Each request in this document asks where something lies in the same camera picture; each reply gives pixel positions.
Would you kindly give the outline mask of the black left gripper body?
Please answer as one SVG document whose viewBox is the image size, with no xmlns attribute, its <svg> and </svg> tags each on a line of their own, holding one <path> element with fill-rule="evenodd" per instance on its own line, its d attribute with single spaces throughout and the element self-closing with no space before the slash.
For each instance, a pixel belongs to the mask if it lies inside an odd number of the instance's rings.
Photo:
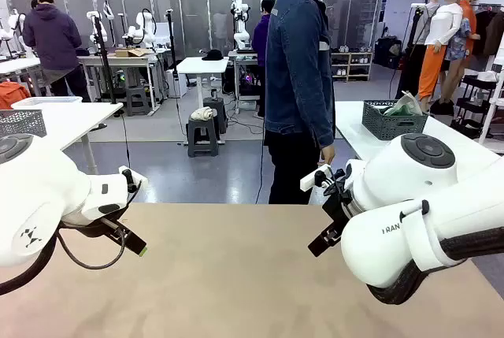
<svg viewBox="0 0 504 338">
<path fill-rule="evenodd" d="M 84 235 L 88 238 L 104 236 L 113 242 L 121 242 L 126 233 L 124 227 L 117 221 L 101 218 L 85 226 Z"/>
</svg>

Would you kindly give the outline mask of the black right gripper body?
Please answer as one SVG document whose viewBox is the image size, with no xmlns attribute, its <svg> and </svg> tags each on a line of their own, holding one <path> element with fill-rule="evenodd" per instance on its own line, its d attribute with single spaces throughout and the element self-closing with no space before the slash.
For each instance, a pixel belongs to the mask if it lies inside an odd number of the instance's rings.
<svg viewBox="0 0 504 338">
<path fill-rule="evenodd" d="M 351 218 L 349 209 L 352 197 L 349 191 L 342 191 L 339 186 L 330 186 L 324 191 L 327 197 L 322 209 L 332 219 L 329 231 L 341 235 Z"/>
</svg>

